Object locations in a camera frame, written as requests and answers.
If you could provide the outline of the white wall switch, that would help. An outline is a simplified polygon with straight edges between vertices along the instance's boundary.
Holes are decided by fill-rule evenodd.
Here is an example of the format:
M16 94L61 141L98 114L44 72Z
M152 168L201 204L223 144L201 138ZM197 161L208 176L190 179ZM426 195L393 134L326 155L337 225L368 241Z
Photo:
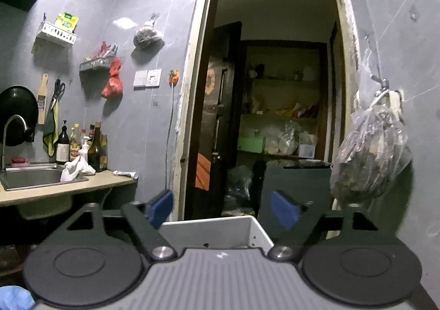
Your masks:
M134 88L155 88L160 86L162 69L140 70L135 72Z

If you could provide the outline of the white cloth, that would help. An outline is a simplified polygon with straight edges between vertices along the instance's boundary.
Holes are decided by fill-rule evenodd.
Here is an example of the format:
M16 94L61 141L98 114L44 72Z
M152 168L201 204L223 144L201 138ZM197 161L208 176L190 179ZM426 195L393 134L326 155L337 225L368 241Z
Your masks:
M76 157L73 161L69 161L64 165L61 173L61 182L73 181L78 175L93 176L95 169L85 160L83 156Z

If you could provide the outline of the clear plastic bag of scraps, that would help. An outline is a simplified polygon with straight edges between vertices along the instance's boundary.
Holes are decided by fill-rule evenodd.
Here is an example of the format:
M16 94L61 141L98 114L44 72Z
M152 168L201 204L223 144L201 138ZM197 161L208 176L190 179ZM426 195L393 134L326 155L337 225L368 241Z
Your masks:
M402 98L373 74L368 48L357 69L359 89L351 129L333 161L330 190L340 205L361 204L387 193L412 155Z

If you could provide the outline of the grey perforated utensil basket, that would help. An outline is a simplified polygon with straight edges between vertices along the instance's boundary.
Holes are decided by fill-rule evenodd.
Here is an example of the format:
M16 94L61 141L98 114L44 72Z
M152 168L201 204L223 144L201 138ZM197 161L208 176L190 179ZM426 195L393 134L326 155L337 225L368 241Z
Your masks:
M261 248L266 254L274 243L250 215L164 223L159 233L178 253L186 248Z

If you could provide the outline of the white box on shelf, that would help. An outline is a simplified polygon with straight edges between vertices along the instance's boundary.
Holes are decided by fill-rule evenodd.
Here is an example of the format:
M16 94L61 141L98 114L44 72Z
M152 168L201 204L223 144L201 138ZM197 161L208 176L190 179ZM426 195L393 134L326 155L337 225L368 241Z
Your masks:
M315 158L315 145L300 144L298 147L298 156L300 158L313 160Z

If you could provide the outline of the steel sink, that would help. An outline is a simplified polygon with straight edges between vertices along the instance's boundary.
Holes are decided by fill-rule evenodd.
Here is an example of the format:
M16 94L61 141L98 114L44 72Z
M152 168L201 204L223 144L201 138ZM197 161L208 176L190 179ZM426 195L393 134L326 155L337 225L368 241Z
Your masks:
M64 168L58 164L37 164L28 167L6 168L1 172L5 191L20 191L46 186L58 186L63 181Z

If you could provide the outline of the dark glass bottle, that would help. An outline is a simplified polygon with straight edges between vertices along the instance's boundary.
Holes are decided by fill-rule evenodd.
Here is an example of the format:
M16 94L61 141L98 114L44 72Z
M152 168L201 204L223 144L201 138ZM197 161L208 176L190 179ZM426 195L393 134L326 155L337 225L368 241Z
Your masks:
M101 122L95 122L95 132L92 140L92 144L89 147L87 159L89 165L95 170L96 173L102 171L101 167Z

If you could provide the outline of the orange wall hook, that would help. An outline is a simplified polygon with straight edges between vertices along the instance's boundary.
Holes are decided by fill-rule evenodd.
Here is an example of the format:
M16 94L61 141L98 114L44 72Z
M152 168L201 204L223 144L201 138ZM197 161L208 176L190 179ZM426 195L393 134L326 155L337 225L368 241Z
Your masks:
M169 78L168 78L168 82L169 82L169 86L170 87L175 87L177 86L178 82L180 79L180 73L177 69L172 69L169 72Z

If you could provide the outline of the green box on shelf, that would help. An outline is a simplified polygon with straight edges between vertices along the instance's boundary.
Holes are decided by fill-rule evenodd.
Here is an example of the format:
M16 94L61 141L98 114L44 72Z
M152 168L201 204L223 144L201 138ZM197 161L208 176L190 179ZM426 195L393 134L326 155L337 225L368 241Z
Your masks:
M237 149L248 153L263 153L265 140L258 138L240 137L237 142Z

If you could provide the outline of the red plastic bag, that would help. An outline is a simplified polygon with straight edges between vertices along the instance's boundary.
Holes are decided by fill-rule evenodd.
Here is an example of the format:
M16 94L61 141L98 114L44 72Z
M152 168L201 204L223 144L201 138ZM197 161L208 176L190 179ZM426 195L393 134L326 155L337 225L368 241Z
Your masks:
M104 89L101 91L101 96L105 99L122 97L123 84L119 77L122 61L115 57L110 63L109 78Z

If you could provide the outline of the white wall rack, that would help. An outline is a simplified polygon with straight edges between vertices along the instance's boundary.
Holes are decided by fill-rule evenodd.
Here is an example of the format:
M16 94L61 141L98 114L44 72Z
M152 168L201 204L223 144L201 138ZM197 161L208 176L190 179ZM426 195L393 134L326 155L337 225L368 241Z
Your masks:
M43 14L36 38L49 41L62 47L73 46L77 40L77 36L73 31L66 30L50 23L45 14Z

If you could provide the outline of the soy sauce bottle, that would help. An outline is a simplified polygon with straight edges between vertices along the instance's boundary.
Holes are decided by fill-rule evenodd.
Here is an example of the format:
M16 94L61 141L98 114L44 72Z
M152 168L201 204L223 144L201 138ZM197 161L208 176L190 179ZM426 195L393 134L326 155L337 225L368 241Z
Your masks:
M69 161L70 158L70 141L67 133L66 120L61 128L61 133L58 136L57 147L56 147L56 163L64 164Z

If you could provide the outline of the grey bag on wall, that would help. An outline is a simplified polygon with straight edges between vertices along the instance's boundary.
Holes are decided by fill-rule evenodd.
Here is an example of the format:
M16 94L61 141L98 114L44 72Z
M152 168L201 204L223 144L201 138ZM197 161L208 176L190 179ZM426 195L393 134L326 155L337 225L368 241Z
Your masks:
M156 28L156 22L159 19L159 13L153 13L149 20L135 32L133 36L133 45L136 48L144 49L150 46L152 43L163 38L163 32Z

